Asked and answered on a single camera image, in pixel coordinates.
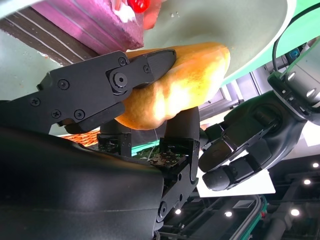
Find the metal bolt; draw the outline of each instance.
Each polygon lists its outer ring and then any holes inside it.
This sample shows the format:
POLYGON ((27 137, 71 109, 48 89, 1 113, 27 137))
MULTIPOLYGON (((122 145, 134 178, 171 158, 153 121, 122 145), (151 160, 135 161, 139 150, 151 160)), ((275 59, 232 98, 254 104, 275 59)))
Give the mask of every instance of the metal bolt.
POLYGON ((167 203, 165 201, 163 201, 163 202, 161 202, 160 208, 158 211, 159 217, 163 219, 166 216, 166 212, 167 212, 167 203))
POLYGON ((33 97, 30 99, 30 104, 34 107, 39 106, 40 105, 40 99, 37 97, 33 97))
POLYGON ((58 87, 61 89, 61 90, 67 90, 69 88, 70 84, 67 80, 65 79, 60 79, 58 81, 58 87))
POLYGON ((126 75, 118 72, 114 75, 113 82, 118 88, 124 88, 128 83, 128 79, 126 75))
POLYGON ((147 66, 147 65, 144 65, 144 66, 143 66, 143 70, 144 70, 146 73, 150 73, 150 68, 149 68, 149 66, 147 66))
POLYGON ((59 110, 53 110, 52 112, 51 112, 51 117, 53 117, 54 119, 58 119, 58 118, 60 118, 61 117, 61 112, 59 111, 59 110))
POLYGON ((291 81, 292 79, 294 79, 295 75, 296 75, 296 72, 295 72, 295 71, 292 72, 292 73, 290 73, 290 74, 288 75, 288 81, 291 81))
POLYGON ((124 66, 127 63, 124 57, 119 57, 118 62, 121 66, 124 66))
POLYGON ((74 112, 74 117, 78 120, 84 119, 85 117, 85 112, 81 109, 78 109, 74 112))

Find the pink object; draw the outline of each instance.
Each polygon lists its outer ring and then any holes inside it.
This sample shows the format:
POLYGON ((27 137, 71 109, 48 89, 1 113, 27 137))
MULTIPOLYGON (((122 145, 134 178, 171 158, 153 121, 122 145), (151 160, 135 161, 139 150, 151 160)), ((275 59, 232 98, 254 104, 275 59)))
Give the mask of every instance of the pink object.
POLYGON ((47 0, 32 7, 100 55, 143 47, 143 14, 124 23, 111 0, 47 0))

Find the black plastic casing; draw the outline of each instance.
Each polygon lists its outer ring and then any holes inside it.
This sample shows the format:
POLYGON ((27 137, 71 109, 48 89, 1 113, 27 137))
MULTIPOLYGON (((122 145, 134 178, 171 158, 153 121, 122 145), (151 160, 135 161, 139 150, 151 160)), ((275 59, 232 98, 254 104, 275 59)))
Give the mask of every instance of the black plastic casing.
POLYGON ((148 164, 0 127, 0 239, 150 240, 164 179, 148 164))

